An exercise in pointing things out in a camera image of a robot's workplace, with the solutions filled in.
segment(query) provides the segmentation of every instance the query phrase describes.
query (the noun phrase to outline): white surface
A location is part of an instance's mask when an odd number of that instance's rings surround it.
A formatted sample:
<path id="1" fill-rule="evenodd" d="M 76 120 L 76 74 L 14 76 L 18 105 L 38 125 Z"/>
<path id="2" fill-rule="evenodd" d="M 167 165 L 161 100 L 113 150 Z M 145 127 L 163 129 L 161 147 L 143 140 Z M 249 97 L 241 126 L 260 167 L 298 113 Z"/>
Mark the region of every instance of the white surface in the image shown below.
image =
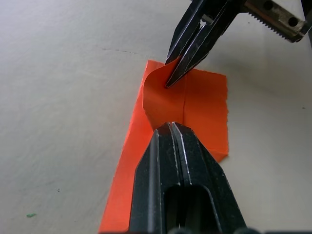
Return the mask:
<path id="1" fill-rule="evenodd" d="M 145 63 L 164 61 L 188 4 L 1 1 L 0 233 L 97 232 Z M 307 39 L 248 15 L 199 65 L 228 76 L 221 165 L 261 231 L 312 230 L 311 65 Z"/>

